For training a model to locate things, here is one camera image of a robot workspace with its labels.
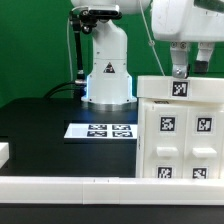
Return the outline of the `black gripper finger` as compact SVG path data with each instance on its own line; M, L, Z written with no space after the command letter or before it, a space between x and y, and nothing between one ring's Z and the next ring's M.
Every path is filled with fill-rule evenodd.
M214 44L212 42L198 43L198 53L194 63L194 72L196 74L206 74L208 72L213 50Z
M189 75L189 44L187 42L172 42L170 44L172 59L172 76L186 79Z

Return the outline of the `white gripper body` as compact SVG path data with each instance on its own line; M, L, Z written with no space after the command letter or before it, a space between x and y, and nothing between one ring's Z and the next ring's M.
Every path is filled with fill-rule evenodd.
M153 0L151 27L161 41L224 42L224 0Z

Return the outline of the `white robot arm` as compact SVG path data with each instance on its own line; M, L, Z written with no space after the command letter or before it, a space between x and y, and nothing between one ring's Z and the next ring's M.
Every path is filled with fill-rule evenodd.
M93 70L78 83L87 87L82 101L116 109L136 101L127 72L127 35L114 22L127 14L151 10L154 38L170 43L172 76L189 75L189 44L199 47L195 71L203 74L214 44L224 42L224 0L70 0L70 23L76 36L93 37Z

